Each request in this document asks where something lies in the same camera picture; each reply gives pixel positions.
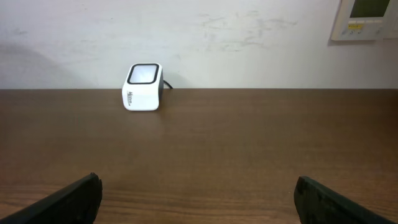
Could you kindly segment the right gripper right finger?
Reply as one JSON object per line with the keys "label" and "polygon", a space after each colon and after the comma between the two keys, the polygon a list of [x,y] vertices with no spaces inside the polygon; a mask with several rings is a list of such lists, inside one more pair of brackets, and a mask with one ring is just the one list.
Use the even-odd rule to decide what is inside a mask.
{"label": "right gripper right finger", "polygon": [[307,176],[300,176],[294,204],[302,224],[395,224]]}

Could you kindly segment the white wall control panel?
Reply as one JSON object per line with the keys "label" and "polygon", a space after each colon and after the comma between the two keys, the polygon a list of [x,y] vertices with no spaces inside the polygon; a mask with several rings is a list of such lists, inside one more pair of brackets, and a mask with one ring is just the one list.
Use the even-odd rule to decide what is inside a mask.
{"label": "white wall control panel", "polygon": [[331,40],[397,38],[397,0],[341,0]]}

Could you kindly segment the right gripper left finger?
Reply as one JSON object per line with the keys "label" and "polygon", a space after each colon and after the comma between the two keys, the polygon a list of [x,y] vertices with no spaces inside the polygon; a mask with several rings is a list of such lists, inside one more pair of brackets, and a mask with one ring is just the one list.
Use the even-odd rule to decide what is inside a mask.
{"label": "right gripper left finger", "polygon": [[103,196],[101,179],[94,173],[56,191],[3,219],[3,224],[92,224]]}

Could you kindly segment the white barcode scanner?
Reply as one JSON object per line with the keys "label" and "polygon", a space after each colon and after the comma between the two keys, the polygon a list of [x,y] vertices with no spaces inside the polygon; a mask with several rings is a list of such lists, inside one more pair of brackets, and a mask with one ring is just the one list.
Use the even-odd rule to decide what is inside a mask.
{"label": "white barcode scanner", "polygon": [[155,111],[163,89],[163,68],[159,63],[136,63],[122,87],[123,105],[128,111]]}

